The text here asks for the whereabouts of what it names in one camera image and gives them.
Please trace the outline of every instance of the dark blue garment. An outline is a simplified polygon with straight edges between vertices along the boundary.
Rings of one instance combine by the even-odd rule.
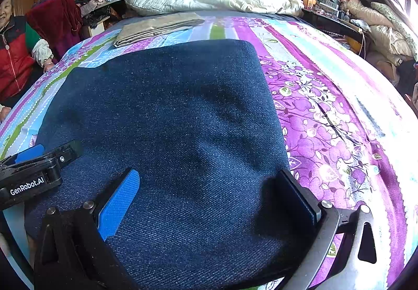
[[[303,257],[272,180],[288,160],[250,43],[189,42],[75,68],[37,144],[73,139],[84,154],[58,190],[26,205],[30,235],[49,206],[80,207],[132,167],[141,188],[107,243],[141,289],[245,288]]]

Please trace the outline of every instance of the vest zipper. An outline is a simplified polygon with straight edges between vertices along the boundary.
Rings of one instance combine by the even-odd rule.
[[[20,88],[19,83],[18,83],[18,80],[16,78],[15,66],[14,66],[14,62],[13,62],[12,55],[10,53],[10,46],[7,44],[6,37],[4,36],[4,34],[2,34],[1,36],[3,38],[3,42],[4,42],[4,45],[6,47],[7,54],[9,55],[10,65],[12,66],[13,75],[15,77],[15,83],[16,83],[16,85],[18,87],[19,92],[20,92],[21,88]]]

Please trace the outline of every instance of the blue gripper pad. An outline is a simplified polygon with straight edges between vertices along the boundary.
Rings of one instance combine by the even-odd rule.
[[[116,191],[112,194],[99,214],[98,231],[105,241],[107,237],[116,234],[123,216],[139,190],[139,174],[135,170],[129,171]]]
[[[30,149],[27,149],[18,153],[18,156],[15,159],[15,163],[17,164],[25,160],[30,160],[30,159],[39,157],[43,155],[44,151],[45,151],[45,148],[42,145],[36,145],[34,147],[31,147]]]

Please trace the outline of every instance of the red vest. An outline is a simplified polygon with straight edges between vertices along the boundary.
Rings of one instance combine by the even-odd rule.
[[[35,60],[26,47],[26,18],[11,17],[0,33],[0,104],[19,93],[32,72]]]

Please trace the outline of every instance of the person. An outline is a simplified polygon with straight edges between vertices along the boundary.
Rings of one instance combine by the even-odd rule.
[[[3,0],[0,4],[0,122],[39,77],[54,66],[52,58],[48,42],[29,26],[26,18],[13,16],[13,0]]]

